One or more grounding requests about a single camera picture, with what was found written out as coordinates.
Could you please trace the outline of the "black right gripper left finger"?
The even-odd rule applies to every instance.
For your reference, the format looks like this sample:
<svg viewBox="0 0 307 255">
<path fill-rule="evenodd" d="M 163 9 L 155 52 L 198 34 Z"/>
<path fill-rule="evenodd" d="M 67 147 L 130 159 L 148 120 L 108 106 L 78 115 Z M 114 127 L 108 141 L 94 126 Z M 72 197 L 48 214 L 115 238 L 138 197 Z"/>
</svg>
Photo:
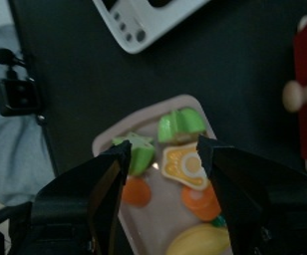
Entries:
<svg viewBox="0 0 307 255">
<path fill-rule="evenodd" d="M 8 255 L 114 255 L 131 144 L 123 141 L 37 192 Z"/>
</svg>

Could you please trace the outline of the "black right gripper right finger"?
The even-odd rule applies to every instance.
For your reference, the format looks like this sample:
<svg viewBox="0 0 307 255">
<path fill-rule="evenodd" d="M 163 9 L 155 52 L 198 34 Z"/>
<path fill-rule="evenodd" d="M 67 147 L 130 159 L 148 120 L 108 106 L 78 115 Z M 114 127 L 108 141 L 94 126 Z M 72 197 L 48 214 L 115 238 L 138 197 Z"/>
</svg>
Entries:
<svg viewBox="0 0 307 255">
<path fill-rule="evenodd" d="M 307 174 L 201 136 L 233 255 L 307 255 Z"/>
</svg>

